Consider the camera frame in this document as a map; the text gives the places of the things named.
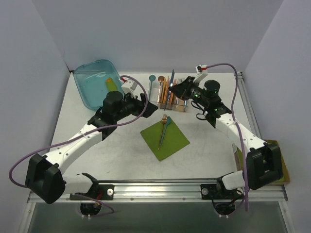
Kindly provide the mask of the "teal knife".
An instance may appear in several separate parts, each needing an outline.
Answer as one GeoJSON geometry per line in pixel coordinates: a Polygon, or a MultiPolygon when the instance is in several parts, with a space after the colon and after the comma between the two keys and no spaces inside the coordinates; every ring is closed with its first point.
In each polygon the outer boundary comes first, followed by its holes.
{"type": "Polygon", "coordinates": [[[174,75],[175,75],[175,71],[174,71],[174,69],[173,69],[173,70],[172,70],[172,75],[171,75],[171,78],[170,78],[170,84],[169,84],[169,87],[171,87],[171,86],[173,85],[174,75]]]}

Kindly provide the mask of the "aluminium frame rail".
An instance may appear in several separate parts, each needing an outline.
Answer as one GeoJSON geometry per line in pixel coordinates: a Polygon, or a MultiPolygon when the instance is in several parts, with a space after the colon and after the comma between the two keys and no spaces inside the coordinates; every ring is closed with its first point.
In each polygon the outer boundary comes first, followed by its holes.
{"type": "MultiPolygon", "coordinates": [[[[111,203],[121,202],[225,202],[241,201],[242,191],[226,191],[225,194],[216,194],[215,179],[186,179],[186,180],[101,180],[95,194],[88,196],[96,198],[98,195],[103,201],[111,203]]],[[[282,185],[268,185],[250,190],[248,200],[251,201],[287,201],[287,194],[282,185]]],[[[90,202],[90,200],[73,194],[63,194],[56,202],[90,202]]]]}

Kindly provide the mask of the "copper fork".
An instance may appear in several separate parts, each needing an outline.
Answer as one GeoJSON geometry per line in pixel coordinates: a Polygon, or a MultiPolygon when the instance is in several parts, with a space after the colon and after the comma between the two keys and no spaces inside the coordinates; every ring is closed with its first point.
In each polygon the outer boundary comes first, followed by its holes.
{"type": "Polygon", "coordinates": [[[160,146],[161,146],[161,141],[162,141],[162,137],[163,137],[163,133],[164,133],[164,128],[167,125],[167,115],[163,114],[162,116],[162,120],[161,120],[161,124],[162,124],[162,128],[161,128],[161,133],[160,133],[160,139],[159,139],[159,144],[158,144],[158,150],[160,150],[160,146]]]}

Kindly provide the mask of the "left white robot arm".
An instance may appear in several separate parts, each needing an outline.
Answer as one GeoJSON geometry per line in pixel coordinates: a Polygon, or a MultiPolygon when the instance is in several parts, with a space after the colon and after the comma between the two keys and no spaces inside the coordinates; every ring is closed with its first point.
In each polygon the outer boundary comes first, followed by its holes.
{"type": "Polygon", "coordinates": [[[95,115],[69,140],[43,156],[33,155],[29,160],[25,186],[52,204],[64,194],[82,194],[92,200],[98,195],[98,181],[87,173],[65,176],[68,167],[94,145],[104,141],[117,128],[118,121],[133,115],[150,117],[158,107],[145,94],[133,97],[119,91],[110,91],[95,115]]]}

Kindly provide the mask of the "rolled green napkin bundle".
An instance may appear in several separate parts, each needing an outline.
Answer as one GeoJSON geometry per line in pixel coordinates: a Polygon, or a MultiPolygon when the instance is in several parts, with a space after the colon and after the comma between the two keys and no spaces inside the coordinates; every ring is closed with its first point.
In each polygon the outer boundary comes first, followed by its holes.
{"type": "Polygon", "coordinates": [[[119,90],[116,83],[114,82],[114,80],[112,78],[107,78],[105,81],[105,85],[106,85],[108,93],[111,91],[118,91],[119,90]]]}

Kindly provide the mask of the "teal spoon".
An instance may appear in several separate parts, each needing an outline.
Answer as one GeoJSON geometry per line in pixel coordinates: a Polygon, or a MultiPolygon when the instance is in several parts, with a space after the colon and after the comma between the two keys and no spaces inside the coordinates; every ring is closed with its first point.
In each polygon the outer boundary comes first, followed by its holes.
{"type": "Polygon", "coordinates": [[[166,121],[166,124],[164,125],[164,129],[163,129],[163,133],[162,133],[162,138],[161,138],[161,141],[160,141],[160,146],[162,145],[163,143],[163,140],[164,140],[164,137],[165,137],[165,133],[166,133],[166,130],[167,130],[167,127],[171,124],[172,122],[172,119],[170,116],[167,117],[167,121],[166,121]]]}
{"type": "Polygon", "coordinates": [[[151,95],[152,95],[152,89],[153,89],[153,82],[156,80],[155,75],[149,76],[149,94],[148,94],[148,100],[151,101],[151,95]]]}

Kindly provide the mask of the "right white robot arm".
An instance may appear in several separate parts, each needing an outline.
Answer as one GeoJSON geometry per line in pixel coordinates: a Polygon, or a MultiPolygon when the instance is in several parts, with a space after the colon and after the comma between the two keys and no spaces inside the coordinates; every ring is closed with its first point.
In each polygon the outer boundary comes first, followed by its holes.
{"type": "Polygon", "coordinates": [[[215,192],[226,199],[233,189],[257,190],[283,177],[282,157],[276,143],[268,143],[249,131],[234,117],[233,110],[226,107],[219,97],[220,84],[208,80],[200,88],[194,77],[187,77],[182,83],[169,90],[181,100],[191,99],[202,106],[205,119],[224,133],[242,152],[243,169],[224,175],[215,192]]]}

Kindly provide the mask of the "teal plastic bin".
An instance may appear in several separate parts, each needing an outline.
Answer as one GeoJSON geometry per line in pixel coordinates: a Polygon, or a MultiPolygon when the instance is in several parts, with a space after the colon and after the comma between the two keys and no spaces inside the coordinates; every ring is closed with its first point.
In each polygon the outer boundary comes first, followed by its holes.
{"type": "Polygon", "coordinates": [[[103,105],[107,95],[105,81],[112,78],[123,93],[121,79],[112,62],[108,60],[97,60],[76,68],[73,72],[74,80],[83,104],[89,110],[96,111],[103,105]]]}

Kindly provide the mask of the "teal spoon in organizer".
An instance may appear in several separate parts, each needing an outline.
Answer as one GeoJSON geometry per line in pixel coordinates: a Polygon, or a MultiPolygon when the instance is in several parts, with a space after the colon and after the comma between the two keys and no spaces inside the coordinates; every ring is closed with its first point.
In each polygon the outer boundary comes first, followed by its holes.
{"type": "Polygon", "coordinates": [[[152,95],[152,89],[153,89],[153,82],[156,80],[155,75],[149,76],[149,94],[148,94],[148,100],[151,101],[151,95],[152,95]]]}

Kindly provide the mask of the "copper spoon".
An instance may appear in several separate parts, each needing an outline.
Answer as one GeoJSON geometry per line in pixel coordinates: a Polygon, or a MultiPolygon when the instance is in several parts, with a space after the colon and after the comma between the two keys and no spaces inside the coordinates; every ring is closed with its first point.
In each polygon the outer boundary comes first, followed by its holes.
{"type": "Polygon", "coordinates": [[[161,101],[161,95],[162,95],[162,89],[163,89],[163,82],[165,81],[165,77],[159,76],[158,81],[159,81],[159,93],[158,93],[157,102],[160,102],[161,101]]]}

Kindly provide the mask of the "clear cutlery organizer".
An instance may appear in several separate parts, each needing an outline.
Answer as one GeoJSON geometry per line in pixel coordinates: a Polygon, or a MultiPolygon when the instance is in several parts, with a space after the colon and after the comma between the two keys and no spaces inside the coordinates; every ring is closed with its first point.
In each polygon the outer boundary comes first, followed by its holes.
{"type": "MultiPolygon", "coordinates": [[[[184,78],[174,79],[173,85],[182,83],[183,79],[184,78]]],[[[170,78],[168,77],[163,82],[161,101],[157,102],[158,93],[159,93],[159,82],[154,81],[150,102],[157,105],[159,109],[185,112],[187,107],[188,107],[188,101],[187,100],[181,100],[178,97],[176,97],[169,90],[169,84],[170,84],[170,78]]]]}

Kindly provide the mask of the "right side aluminium rail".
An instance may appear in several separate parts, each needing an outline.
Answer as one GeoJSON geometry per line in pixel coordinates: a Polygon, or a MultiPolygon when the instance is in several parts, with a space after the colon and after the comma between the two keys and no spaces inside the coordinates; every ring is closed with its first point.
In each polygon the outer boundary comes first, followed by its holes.
{"type": "Polygon", "coordinates": [[[237,105],[234,109],[237,110],[237,119],[239,122],[242,123],[252,133],[254,133],[255,136],[261,138],[261,133],[259,131],[255,113],[246,90],[242,72],[238,72],[237,105]]]}

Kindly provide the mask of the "green paper napkin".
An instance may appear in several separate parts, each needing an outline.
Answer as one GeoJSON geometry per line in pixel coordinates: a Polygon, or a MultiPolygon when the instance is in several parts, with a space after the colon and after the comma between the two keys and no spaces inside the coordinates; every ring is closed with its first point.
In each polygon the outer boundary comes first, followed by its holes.
{"type": "Polygon", "coordinates": [[[190,144],[189,140],[184,136],[182,131],[172,120],[171,124],[167,127],[163,143],[160,146],[160,150],[158,150],[161,128],[162,124],[160,120],[159,122],[140,132],[147,146],[159,161],[170,157],[174,153],[190,144]]]}

